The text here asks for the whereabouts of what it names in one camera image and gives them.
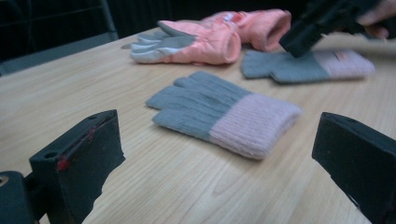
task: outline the knit glove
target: knit glove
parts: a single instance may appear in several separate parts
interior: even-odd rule
[[[249,50],[241,70],[246,78],[272,77],[281,83],[363,78],[375,73],[370,61],[350,49],[313,51],[300,58],[287,52]]]
[[[131,44],[131,57],[136,62],[222,64],[239,57],[240,38],[230,24],[159,21],[158,25],[162,33],[141,35]]]
[[[273,51],[279,48],[280,38],[290,29],[291,14],[280,9],[224,11],[203,19],[202,24],[217,21],[233,23],[242,43],[249,43],[257,50]]]
[[[160,109],[154,123],[263,159],[297,120],[301,109],[205,72],[179,78],[156,93],[147,105]]]

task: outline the table surface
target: table surface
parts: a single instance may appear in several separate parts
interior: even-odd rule
[[[84,223],[369,223],[311,152],[324,111],[396,137],[395,42],[327,36],[316,49],[354,49],[375,64],[375,76],[278,85],[244,79],[244,51],[230,65],[137,64],[121,48],[133,41],[135,35],[1,77],[0,170],[28,175],[37,151],[89,115],[117,109],[126,161]],[[263,161],[155,125],[158,111],[147,99],[199,70],[304,113]]]

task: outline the black plastic part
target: black plastic part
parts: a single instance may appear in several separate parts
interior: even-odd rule
[[[323,113],[312,158],[373,223],[396,223],[396,141],[347,117]]]
[[[334,31],[364,34],[356,19],[378,4],[378,0],[312,0],[305,12],[280,39],[280,45],[294,57],[306,54],[324,35]],[[396,17],[379,23],[396,37]]]
[[[18,194],[8,195],[14,182],[0,186],[0,196],[7,198],[0,201],[0,223],[16,223],[14,217],[34,223],[45,214],[50,223],[81,223],[124,160],[117,111],[89,116],[30,158],[33,172],[13,184]],[[6,213],[8,201],[27,208]]]
[[[0,223],[33,224],[35,217],[23,176],[14,171],[0,173]]]

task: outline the dark background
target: dark background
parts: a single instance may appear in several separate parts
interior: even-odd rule
[[[119,38],[158,20],[200,20],[224,10],[289,10],[295,19],[306,1],[107,0]],[[106,33],[99,0],[0,1],[0,62]]]

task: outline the hand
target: hand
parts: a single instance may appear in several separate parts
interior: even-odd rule
[[[396,0],[381,0],[378,6],[359,17],[358,23],[364,26],[367,34],[377,38],[388,38],[389,31],[376,23],[393,16],[396,16]]]

